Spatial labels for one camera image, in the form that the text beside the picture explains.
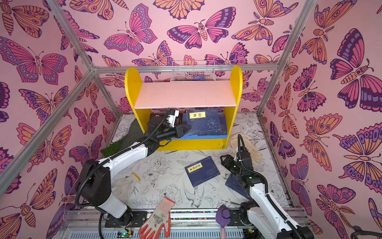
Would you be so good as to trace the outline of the black antler cover book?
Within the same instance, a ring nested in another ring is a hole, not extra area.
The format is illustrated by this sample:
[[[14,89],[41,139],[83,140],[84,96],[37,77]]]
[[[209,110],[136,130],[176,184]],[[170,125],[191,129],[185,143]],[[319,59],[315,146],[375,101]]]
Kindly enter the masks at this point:
[[[151,114],[148,122],[148,131],[153,132],[156,129],[156,132],[163,132],[169,127],[167,117],[168,114]]]

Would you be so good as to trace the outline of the blue thread-bound book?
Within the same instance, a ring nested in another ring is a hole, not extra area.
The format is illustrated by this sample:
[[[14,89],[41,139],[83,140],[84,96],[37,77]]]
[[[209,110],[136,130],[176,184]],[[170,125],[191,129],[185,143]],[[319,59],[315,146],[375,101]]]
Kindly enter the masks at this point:
[[[188,134],[188,137],[190,138],[198,138],[198,137],[205,137],[205,138],[227,138],[227,134]]]

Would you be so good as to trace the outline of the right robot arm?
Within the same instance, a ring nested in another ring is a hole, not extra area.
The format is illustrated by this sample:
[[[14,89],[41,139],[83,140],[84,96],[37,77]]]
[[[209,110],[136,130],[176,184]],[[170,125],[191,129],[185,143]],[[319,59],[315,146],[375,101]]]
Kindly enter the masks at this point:
[[[237,135],[237,143],[236,156],[222,155],[220,161],[252,198],[240,205],[242,222],[254,225],[266,239],[313,239],[310,228],[300,226],[276,201],[265,176],[253,170],[251,154],[241,134]]]

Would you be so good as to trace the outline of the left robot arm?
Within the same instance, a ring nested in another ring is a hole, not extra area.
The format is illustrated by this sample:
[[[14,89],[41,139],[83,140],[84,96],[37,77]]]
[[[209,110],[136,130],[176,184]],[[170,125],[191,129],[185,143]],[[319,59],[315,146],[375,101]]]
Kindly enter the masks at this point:
[[[186,135],[192,126],[179,123],[178,110],[167,109],[163,116],[150,119],[148,131],[133,144],[117,153],[98,161],[88,160],[74,186],[75,208],[94,207],[103,214],[109,214],[118,224],[126,226],[131,222],[131,208],[112,192],[111,181],[122,170],[143,159],[161,147],[161,142],[171,142]]]

